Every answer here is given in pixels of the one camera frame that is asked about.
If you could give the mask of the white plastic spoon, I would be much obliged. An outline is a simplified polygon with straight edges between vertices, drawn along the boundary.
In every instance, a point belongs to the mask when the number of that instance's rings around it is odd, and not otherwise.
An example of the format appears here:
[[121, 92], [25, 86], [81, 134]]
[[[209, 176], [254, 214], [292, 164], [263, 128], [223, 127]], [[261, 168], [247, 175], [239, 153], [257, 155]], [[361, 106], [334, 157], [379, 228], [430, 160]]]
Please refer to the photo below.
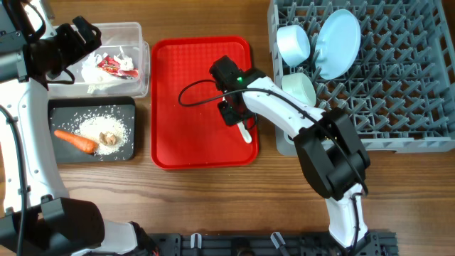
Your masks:
[[252, 143], [252, 137], [251, 137], [250, 133], [248, 132], [248, 130], [245, 128], [245, 125], [242, 122], [239, 122], [239, 123], [237, 123], [237, 127], [238, 127], [238, 129], [240, 131], [240, 134], [241, 134], [243, 140], [247, 144], [251, 144]]

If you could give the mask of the white red wrapper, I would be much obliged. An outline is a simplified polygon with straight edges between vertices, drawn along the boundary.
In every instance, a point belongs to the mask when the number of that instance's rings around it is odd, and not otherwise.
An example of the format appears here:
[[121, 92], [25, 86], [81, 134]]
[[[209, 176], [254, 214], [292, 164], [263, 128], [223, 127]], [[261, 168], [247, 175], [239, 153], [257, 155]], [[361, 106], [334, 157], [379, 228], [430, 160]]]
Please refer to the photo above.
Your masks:
[[117, 80], [132, 80], [139, 77], [133, 58], [123, 47], [113, 53], [91, 53], [82, 62], [80, 74], [85, 82], [102, 83]]

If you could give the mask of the light green bowl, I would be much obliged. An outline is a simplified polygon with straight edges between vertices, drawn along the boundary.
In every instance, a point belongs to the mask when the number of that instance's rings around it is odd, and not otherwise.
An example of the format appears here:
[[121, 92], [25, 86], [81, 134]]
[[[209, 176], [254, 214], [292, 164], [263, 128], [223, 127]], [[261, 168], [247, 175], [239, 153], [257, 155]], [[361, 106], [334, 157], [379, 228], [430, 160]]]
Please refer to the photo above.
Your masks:
[[316, 105], [316, 91], [312, 81], [303, 73], [284, 75], [282, 89], [305, 105], [310, 107]]

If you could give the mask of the white rice pile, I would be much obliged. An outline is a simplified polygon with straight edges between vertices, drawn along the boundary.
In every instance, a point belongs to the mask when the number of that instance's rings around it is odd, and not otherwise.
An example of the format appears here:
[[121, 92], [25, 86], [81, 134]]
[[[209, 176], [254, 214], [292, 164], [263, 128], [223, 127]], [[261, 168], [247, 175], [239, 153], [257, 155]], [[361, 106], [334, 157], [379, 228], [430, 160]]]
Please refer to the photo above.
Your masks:
[[[128, 138], [132, 129], [113, 114], [108, 112], [89, 112], [88, 114], [76, 113], [69, 122], [57, 126], [56, 130], [63, 130], [78, 136], [90, 139], [98, 143], [95, 156], [111, 156], [124, 151], [124, 147], [130, 142]], [[105, 146], [99, 142], [100, 132], [111, 132], [117, 137], [117, 144]]]

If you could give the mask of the light blue bowl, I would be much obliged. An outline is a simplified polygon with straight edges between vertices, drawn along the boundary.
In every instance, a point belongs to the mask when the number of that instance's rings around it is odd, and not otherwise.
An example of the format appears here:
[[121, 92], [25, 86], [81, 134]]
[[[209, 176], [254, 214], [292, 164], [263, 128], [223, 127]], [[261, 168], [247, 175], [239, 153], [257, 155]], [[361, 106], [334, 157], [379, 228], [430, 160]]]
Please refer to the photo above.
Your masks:
[[277, 46], [283, 61], [290, 67], [300, 65], [309, 58], [311, 53], [309, 37], [299, 25], [279, 28]]

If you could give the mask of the orange carrot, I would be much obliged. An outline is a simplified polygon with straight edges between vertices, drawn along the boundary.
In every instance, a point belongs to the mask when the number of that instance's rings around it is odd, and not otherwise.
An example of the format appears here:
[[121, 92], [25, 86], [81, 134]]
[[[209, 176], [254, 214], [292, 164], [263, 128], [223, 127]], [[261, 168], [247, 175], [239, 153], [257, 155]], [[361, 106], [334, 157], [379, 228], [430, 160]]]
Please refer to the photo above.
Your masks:
[[98, 148], [98, 143], [94, 142], [93, 140], [78, 136], [70, 132], [55, 130], [54, 135], [57, 138], [72, 144], [75, 148], [86, 154], [94, 154]]

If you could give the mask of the brown food scrap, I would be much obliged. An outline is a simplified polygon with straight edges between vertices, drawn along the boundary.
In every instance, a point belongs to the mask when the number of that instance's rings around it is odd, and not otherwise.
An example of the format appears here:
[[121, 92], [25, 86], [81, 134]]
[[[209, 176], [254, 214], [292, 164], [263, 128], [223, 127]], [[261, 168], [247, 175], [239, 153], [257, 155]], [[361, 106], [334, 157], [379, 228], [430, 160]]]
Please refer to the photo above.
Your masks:
[[111, 132], [100, 132], [99, 142], [105, 146], [114, 146], [117, 144], [117, 137]]

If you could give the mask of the large light blue plate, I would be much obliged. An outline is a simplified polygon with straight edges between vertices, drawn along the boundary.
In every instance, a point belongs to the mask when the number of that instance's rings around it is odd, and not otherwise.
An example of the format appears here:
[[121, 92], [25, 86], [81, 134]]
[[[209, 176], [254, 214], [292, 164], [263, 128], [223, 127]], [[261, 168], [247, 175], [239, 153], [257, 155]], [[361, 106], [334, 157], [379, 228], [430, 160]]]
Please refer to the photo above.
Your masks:
[[323, 24], [316, 41], [315, 61], [324, 80], [332, 80], [346, 73], [360, 50], [360, 24], [348, 10], [333, 12]]

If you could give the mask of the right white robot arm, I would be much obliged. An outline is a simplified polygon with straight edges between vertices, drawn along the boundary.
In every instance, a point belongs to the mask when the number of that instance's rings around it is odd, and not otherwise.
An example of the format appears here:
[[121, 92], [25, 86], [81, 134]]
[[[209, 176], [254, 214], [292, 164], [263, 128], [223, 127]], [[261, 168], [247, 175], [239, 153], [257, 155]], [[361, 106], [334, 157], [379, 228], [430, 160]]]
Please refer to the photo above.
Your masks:
[[243, 71], [227, 56], [209, 73], [223, 93], [220, 111], [226, 124], [258, 114], [292, 138], [306, 181], [326, 201], [330, 235], [350, 254], [357, 253], [368, 232], [360, 198], [368, 194], [370, 157], [350, 117], [338, 107], [327, 112], [308, 106], [262, 71]]

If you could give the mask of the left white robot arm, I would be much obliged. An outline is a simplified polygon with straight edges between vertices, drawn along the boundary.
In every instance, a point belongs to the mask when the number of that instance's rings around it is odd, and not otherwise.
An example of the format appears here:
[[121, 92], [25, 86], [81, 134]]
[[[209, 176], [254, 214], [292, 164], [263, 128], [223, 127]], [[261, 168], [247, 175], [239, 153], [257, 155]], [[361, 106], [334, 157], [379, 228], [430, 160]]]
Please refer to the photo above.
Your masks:
[[17, 255], [158, 255], [137, 223], [104, 220], [94, 203], [72, 199], [55, 160], [48, 87], [101, 46], [101, 31], [81, 16], [52, 28], [45, 13], [34, 28], [30, 7], [1, 2], [1, 244]]

